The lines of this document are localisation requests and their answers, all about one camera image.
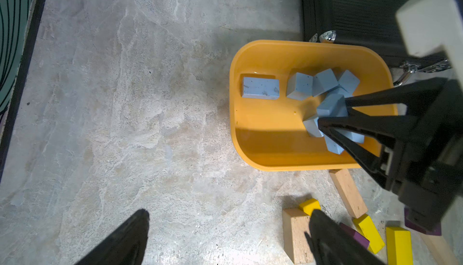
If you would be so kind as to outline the light blue block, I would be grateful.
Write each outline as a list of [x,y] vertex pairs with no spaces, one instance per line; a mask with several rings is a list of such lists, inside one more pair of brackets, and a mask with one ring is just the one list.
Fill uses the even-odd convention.
[[279,80],[244,77],[242,82],[242,97],[276,100],[280,97]]
[[317,107],[319,117],[347,117],[345,97],[340,94],[328,95]]
[[319,130],[318,127],[318,115],[311,116],[303,121],[306,131],[311,137],[322,138],[324,134]]

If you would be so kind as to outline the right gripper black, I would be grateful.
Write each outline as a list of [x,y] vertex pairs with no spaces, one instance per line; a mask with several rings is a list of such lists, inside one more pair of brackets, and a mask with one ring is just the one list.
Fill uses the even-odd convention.
[[322,117],[318,128],[426,231],[441,222],[463,186],[463,92],[432,78],[346,99],[348,107],[404,104],[405,116]]

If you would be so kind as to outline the light blue cube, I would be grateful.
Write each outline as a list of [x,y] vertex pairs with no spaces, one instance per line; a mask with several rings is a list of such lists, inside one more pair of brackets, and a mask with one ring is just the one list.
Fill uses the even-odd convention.
[[359,144],[363,144],[364,143],[364,140],[365,140],[365,136],[362,135],[362,134],[359,134],[359,133],[356,133],[356,132],[352,132],[352,131],[346,131],[346,130],[343,130],[341,129],[340,130],[340,133],[347,137],[349,140],[351,140],[352,142],[355,142],[355,143],[359,143]]
[[344,152],[344,148],[334,142],[329,136],[324,135],[327,150],[333,154],[340,155]]
[[360,84],[360,79],[357,78],[351,71],[345,70],[342,72],[338,77],[338,84],[340,85],[341,88],[346,90],[349,94],[353,94],[354,91],[357,89],[357,87]]
[[312,96],[317,97],[323,93],[332,91],[339,86],[338,80],[332,69],[317,73],[313,77]]
[[286,96],[289,99],[304,101],[312,97],[312,89],[313,76],[297,72],[288,80]]

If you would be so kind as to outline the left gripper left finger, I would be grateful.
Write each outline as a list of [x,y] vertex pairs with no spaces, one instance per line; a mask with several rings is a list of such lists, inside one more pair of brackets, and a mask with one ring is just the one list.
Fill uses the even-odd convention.
[[77,264],[140,265],[147,247],[149,222],[149,212],[137,210]]

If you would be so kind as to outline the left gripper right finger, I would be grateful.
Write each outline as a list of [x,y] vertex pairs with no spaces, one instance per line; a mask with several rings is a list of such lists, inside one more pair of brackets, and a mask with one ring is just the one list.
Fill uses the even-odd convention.
[[312,212],[305,238],[318,265],[383,264],[321,210]]

